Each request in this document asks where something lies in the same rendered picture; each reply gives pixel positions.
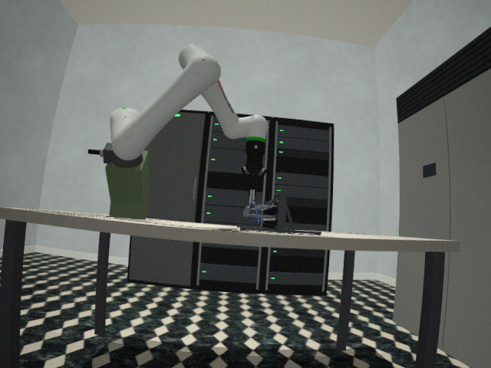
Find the dark grey metal rack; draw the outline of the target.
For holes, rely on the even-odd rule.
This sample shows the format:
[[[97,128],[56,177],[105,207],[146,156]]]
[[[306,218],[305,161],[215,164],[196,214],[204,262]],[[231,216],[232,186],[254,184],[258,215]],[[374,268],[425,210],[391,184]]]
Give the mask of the dark grey metal rack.
[[[278,201],[278,205],[270,205],[274,202]],[[270,206],[270,207],[269,207]],[[264,231],[264,232],[288,232],[288,233],[302,233],[302,234],[315,234],[315,235],[321,235],[321,232],[311,232],[311,231],[297,231],[295,230],[295,227],[292,222],[292,217],[290,215],[290,211],[287,206],[287,193],[279,193],[278,197],[268,201],[264,202],[264,205],[256,206],[257,210],[262,210],[263,214],[258,215],[261,216],[260,218],[262,219],[262,226],[253,226],[253,225],[237,225],[240,227],[241,231],[245,230],[252,230],[252,231]],[[255,214],[249,214],[248,211],[250,211],[250,204],[244,208],[244,216],[245,217],[253,217],[257,216]],[[291,226],[291,228],[286,228],[285,227],[285,218],[286,214],[288,216],[288,221]],[[268,217],[266,217],[268,216]],[[271,218],[269,218],[271,217]],[[274,218],[273,218],[274,217]],[[266,228],[267,227],[267,228]],[[268,229],[268,228],[275,228],[275,229]],[[281,230],[283,229],[283,230]],[[285,230],[286,229],[286,230]],[[291,229],[291,230],[289,230]]]

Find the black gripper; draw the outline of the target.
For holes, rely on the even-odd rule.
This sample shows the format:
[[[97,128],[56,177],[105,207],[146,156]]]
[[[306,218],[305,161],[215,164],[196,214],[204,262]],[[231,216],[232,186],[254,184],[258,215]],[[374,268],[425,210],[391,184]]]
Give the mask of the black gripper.
[[[248,186],[248,182],[247,182],[247,178],[246,178],[246,172],[245,172],[246,169],[250,173],[250,175],[249,175],[249,186]],[[259,180],[258,186],[256,186],[257,175],[261,170],[262,170],[262,175],[261,175],[261,178]],[[260,186],[262,184],[263,177],[267,172],[267,169],[264,169],[263,165],[262,165],[262,155],[258,154],[258,153],[249,153],[247,155],[246,165],[241,168],[241,171],[243,173],[243,177],[244,177],[244,181],[245,181],[245,187],[247,189],[249,189],[249,196],[250,196],[249,197],[249,204],[251,204],[252,199],[255,198],[255,192],[257,189],[260,188]],[[252,192],[252,174],[253,173],[255,173],[255,178],[254,178],[254,186],[253,186],[253,192]]]

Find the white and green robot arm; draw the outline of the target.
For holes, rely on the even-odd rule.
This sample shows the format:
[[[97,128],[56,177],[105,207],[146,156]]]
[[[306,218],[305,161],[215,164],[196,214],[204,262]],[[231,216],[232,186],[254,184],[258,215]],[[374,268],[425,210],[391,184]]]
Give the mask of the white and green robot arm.
[[[246,137],[245,153],[265,154],[267,120],[259,115],[239,118],[220,83],[218,61],[198,44],[188,44],[179,55],[183,71],[141,113],[120,108],[110,115],[111,143],[88,154],[100,155],[104,163],[131,168],[143,161],[141,154],[162,128],[200,94],[230,139]],[[213,86],[214,85],[214,86]],[[127,161],[129,160],[129,161]]]

